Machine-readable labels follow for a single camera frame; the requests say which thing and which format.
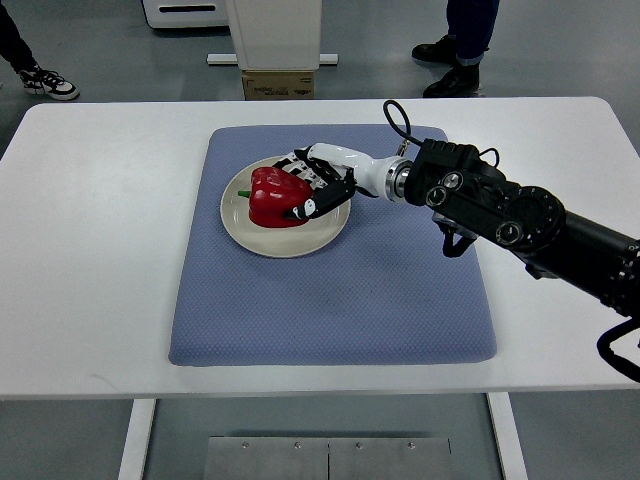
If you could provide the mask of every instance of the white table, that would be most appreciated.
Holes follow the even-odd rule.
[[[509,179],[545,187],[568,210],[639,235],[640,161],[604,101],[401,103],[414,125],[498,148]],[[209,368],[168,361],[213,131],[386,123],[381,106],[356,100],[32,108],[0,161],[0,399],[635,387],[595,348],[621,317],[560,280],[534,281],[515,257],[484,240],[476,248],[498,343],[489,361]],[[416,221],[430,215],[425,208]]]

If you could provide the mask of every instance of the sneaker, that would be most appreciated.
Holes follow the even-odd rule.
[[[32,95],[47,94],[56,100],[73,100],[80,91],[70,82],[62,78],[58,72],[43,70],[36,66],[35,70],[20,71],[20,79],[24,90]]]
[[[464,67],[460,64],[444,74],[442,80],[429,85],[423,98],[469,97],[480,88],[479,65]]]
[[[445,35],[436,43],[422,43],[416,45],[411,51],[411,56],[421,62],[456,63],[456,40]]]

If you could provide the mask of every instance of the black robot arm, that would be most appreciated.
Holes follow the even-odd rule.
[[[640,367],[610,347],[640,328],[640,242],[567,212],[543,188],[507,181],[480,157],[473,145],[425,140],[403,179],[404,198],[435,212],[445,255],[461,255],[480,236],[513,252],[534,278],[560,278],[632,317],[605,333],[598,351],[640,382]],[[460,236],[455,245],[454,234]]]

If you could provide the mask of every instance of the white plate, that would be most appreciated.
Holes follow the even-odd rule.
[[[270,157],[249,165],[227,185],[220,202],[220,216],[231,238],[247,250],[275,258],[306,255],[324,247],[338,236],[347,223],[351,201],[299,227],[264,228],[249,220],[249,199],[238,190],[251,190],[251,172],[271,166],[282,157]]]

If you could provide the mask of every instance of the black pants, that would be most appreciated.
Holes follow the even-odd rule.
[[[479,62],[489,46],[500,0],[449,0],[449,35],[457,39],[458,60]]]
[[[16,24],[7,13],[0,0],[0,55],[11,64],[17,72],[33,70],[37,65],[29,45],[20,38]]]

